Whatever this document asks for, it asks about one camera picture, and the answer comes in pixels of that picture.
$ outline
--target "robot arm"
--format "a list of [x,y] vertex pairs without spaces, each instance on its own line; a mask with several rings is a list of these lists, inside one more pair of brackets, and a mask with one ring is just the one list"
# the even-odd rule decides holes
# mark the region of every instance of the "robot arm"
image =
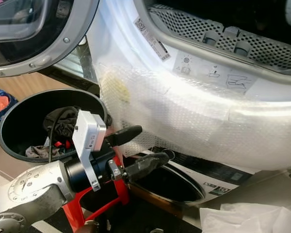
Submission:
[[73,134],[78,158],[33,167],[0,187],[0,233],[21,233],[33,223],[53,215],[90,186],[99,190],[109,180],[126,182],[144,177],[169,160],[165,153],[151,154],[126,169],[113,162],[113,146],[122,145],[142,131],[133,126],[105,137],[98,115],[79,111]]

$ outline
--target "barcode sticker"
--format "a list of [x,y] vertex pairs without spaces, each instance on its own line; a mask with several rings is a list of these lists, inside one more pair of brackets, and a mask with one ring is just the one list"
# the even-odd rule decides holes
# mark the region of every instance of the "barcode sticker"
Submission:
[[134,24],[163,62],[170,58],[170,54],[165,46],[151,35],[139,17],[134,21]]

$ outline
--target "bubble wrap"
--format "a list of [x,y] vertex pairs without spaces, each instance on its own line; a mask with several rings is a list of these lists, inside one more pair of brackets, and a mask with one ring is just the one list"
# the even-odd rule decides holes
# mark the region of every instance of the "bubble wrap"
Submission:
[[144,132],[122,151],[153,146],[220,163],[275,170],[291,166],[291,102],[262,102],[170,72],[99,71],[114,127]]

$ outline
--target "gray cloth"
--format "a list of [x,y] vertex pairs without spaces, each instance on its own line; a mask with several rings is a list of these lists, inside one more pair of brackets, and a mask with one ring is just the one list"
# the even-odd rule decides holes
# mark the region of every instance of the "gray cloth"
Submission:
[[[59,150],[60,150],[59,148],[53,148],[53,150],[52,150],[53,157],[61,155]],[[45,158],[49,157],[49,147],[45,147],[45,146],[33,147],[33,146],[30,146],[30,147],[28,147],[26,149],[25,154],[26,154],[27,157],[30,157],[30,158],[45,159]]]

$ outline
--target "black cable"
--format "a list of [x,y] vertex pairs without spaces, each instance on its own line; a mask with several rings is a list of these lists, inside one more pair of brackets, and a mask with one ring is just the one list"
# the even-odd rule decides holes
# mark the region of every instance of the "black cable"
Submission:
[[53,159],[53,150],[52,150],[52,142],[53,142],[53,132],[57,125],[57,122],[59,121],[60,117],[66,112],[67,110],[72,110],[78,115],[78,110],[75,107],[68,106],[62,109],[62,111],[57,115],[56,119],[54,120],[54,123],[52,125],[52,129],[50,130],[49,135],[49,145],[48,145],[48,162],[51,163]]

